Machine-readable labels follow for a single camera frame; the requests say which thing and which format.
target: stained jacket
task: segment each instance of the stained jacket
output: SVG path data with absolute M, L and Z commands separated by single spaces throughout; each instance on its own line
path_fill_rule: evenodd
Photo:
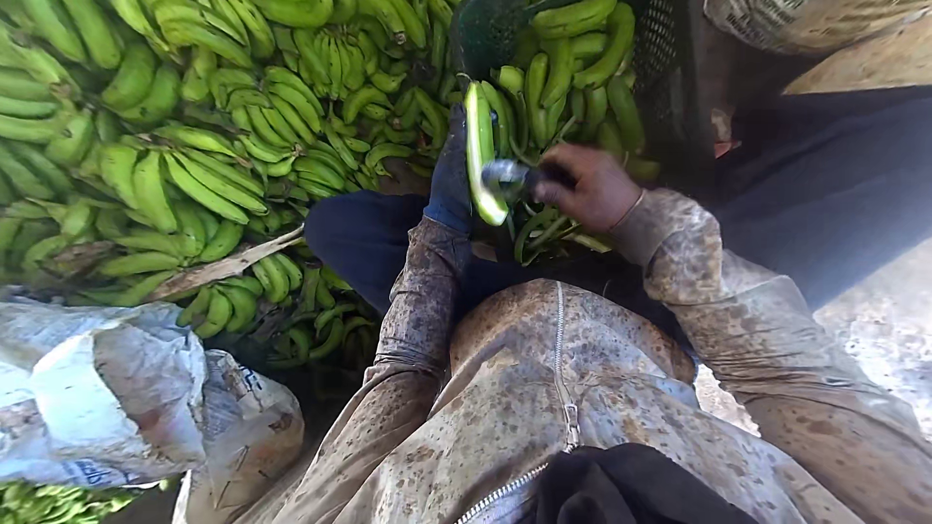
M 761 438 L 700 409 L 670 338 L 582 289 L 518 285 L 452 328 L 470 245 L 425 218 L 363 386 L 309 466 L 240 522 L 515 522 L 555 453 L 625 442 L 759 522 L 932 522 L 932 446 L 911 408 L 867 379 L 790 278 L 724 250 L 715 218 L 668 190 L 611 234 Z

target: zipper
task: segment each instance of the zipper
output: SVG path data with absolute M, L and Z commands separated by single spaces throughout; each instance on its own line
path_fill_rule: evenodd
M 554 385 L 563 405 L 563 417 L 567 423 L 567 453 L 580 445 L 579 409 L 569 396 L 569 388 L 563 381 L 563 328 L 566 321 L 563 283 L 556 283 L 556 342 L 554 347 Z
M 550 463 L 549 461 L 545 462 L 537 466 L 536 468 L 528 471 L 527 473 L 521 475 L 515 480 L 512 480 L 508 484 L 505 484 L 501 488 L 498 488 L 497 490 L 492 491 L 491 493 L 483 497 L 481 501 L 474 504 L 473 507 L 469 508 L 469 511 L 464 513 L 463 516 L 460 517 L 459 520 L 457 520 L 457 524 L 466 524 L 470 520 L 474 519 L 477 515 L 485 511 L 486 508 L 498 502 L 505 495 L 508 495 L 512 491 L 515 491 L 523 487 L 525 484 L 527 484 L 531 480 L 534 480 L 535 478 L 537 478 L 538 475 L 541 474 L 543 469 L 547 467 L 547 464 L 549 463 Z
M 554 385 L 556 393 L 560 397 L 560 403 L 563 404 L 563 416 L 567 424 L 567 446 L 564 451 L 569 453 L 580 445 L 580 424 L 579 409 L 573 404 L 569 396 L 569 388 L 563 381 L 563 327 L 566 320 L 565 298 L 563 297 L 563 283 L 556 283 L 556 341 L 554 344 Z M 485 511 L 489 506 L 498 502 L 506 495 L 524 487 L 528 482 L 537 478 L 538 475 L 547 467 L 550 461 L 544 462 L 536 468 L 521 475 L 508 484 L 492 491 L 482 498 L 478 503 L 473 504 L 457 520 L 456 524 L 466 524 L 474 519 L 480 513 Z

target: crate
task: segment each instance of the crate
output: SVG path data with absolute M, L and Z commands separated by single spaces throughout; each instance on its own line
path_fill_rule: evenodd
M 544 0 L 548 8 L 573 0 Z M 634 92 L 648 156 L 664 165 L 661 182 L 699 196 L 714 186 L 713 139 L 697 75 L 696 36 L 702 5 L 690 0 L 631 0 L 635 11 Z M 451 26 L 454 63 L 471 78 L 488 77 L 514 53 L 523 0 L 463 0 Z

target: knee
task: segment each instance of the knee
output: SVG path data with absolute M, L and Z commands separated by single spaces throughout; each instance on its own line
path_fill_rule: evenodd
M 354 216 L 352 209 L 358 207 L 356 200 L 355 194 L 337 195 L 310 206 L 304 220 L 304 240 L 312 252 L 326 252 L 335 240 L 345 237 Z

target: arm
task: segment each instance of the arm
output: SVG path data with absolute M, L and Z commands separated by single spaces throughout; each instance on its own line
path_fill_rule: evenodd
M 404 269 L 391 288 L 376 360 L 324 437 L 277 522 L 331 522 L 393 449 L 427 419 L 449 358 L 459 278 L 469 261 L 469 198 L 461 111 L 435 169 L 431 203 L 408 232 Z
M 618 207 L 603 230 L 645 269 L 648 294 L 677 315 L 761 436 L 864 520 L 929 520 L 932 448 L 909 405 L 867 379 L 793 281 L 725 251 L 715 218 L 675 192 Z

